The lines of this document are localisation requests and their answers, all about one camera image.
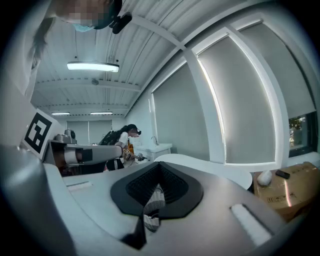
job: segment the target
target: ceiling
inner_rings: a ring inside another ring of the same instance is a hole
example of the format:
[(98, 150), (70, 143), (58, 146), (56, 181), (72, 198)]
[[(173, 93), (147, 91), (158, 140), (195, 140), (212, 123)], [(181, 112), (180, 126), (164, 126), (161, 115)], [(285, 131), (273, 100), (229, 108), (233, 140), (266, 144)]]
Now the ceiling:
[[(69, 119), (101, 111), (125, 117), (164, 64), (200, 32), (197, 28), (247, 2), (123, 0), (120, 14), (131, 12), (133, 19), (117, 35), (108, 27), (77, 32), (71, 24), (56, 20), (47, 36), (31, 103), (48, 114), (70, 112)], [(72, 61), (107, 62), (120, 69), (118, 73), (68, 70)], [(93, 79), (99, 84), (93, 85)]]

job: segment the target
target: face mask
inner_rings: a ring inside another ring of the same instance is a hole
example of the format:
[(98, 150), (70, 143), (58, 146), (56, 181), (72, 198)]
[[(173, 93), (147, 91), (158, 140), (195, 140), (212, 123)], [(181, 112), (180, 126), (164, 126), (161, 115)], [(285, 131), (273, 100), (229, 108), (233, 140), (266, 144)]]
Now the face mask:
[(80, 24), (73, 24), (73, 26), (75, 27), (75, 30), (76, 31), (79, 31), (79, 32), (87, 32), (89, 30), (92, 30), (93, 27), (89, 27), (89, 26), (82, 26)]

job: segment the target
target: cardboard box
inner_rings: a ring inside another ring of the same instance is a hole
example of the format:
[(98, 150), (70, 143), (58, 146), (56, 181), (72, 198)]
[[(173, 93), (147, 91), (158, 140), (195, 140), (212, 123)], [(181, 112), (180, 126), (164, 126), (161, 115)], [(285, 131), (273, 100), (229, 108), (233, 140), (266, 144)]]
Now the cardboard box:
[(289, 173), (290, 178), (277, 176), (277, 170), (272, 170), (272, 181), (268, 186), (258, 184), (257, 178), (261, 172), (255, 172), (254, 194), (289, 222), (310, 208), (310, 203), (319, 192), (320, 170), (310, 162), (280, 170)]

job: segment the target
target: ceiling light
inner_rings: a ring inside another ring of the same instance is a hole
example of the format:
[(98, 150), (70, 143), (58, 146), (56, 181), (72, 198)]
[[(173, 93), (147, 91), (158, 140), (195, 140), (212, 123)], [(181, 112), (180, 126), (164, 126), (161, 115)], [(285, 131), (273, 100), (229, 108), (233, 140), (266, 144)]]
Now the ceiling light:
[(69, 62), (67, 65), (69, 70), (98, 70), (105, 72), (115, 72), (119, 71), (119, 65), (110, 63), (99, 63), (99, 62), (82, 62), (73, 61)]
[(61, 113), (51, 113), (53, 116), (66, 116), (70, 115), (69, 112), (61, 112)]
[(112, 112), (91, 112), (91, 115), (112, 115)]

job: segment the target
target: faucet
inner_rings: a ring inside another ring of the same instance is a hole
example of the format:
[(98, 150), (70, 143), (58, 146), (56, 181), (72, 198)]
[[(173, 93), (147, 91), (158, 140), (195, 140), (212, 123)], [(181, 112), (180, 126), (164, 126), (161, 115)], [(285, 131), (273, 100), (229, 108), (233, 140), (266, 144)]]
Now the faucet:
[(159, 146), (156, 136), (152, 136), (152, 137), (151, 137), (151, 140), (152, 140), (153, 138), (155, 138), (155, 145), (156, 145), (156, 146)]

